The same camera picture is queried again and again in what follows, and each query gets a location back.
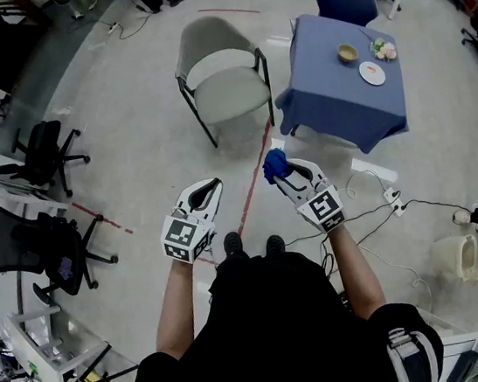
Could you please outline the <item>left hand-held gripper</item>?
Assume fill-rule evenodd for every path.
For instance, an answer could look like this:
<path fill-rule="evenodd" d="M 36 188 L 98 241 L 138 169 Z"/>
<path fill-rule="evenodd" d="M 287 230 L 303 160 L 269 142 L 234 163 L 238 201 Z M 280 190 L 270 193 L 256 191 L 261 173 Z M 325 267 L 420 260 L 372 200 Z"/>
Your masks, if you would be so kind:
<path fill-rule="evenodd" d="M 193 264 L 211 245 L 223 182 L 206 178 L 182 190 L 171 215 L 164 220 L 161 247 L 166 257 Z"/>

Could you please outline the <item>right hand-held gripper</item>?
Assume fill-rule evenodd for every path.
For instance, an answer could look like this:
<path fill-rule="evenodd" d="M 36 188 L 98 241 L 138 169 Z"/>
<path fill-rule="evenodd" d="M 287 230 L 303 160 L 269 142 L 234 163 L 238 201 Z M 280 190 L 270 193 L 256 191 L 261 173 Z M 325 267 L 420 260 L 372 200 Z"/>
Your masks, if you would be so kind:
<path fill-rule="evenodd" d="M 341 225 L 345 220 L 343 204 L 336 187 L 323 177 L 321 168 L 301 158 L 288 159 L 287 162 L 294 174 L 275 177 L 274 182 L 293 201 L 295 210 L 321 233 L 329 233 Z M 304 179 L 315 186 L 306 188 Z"/>

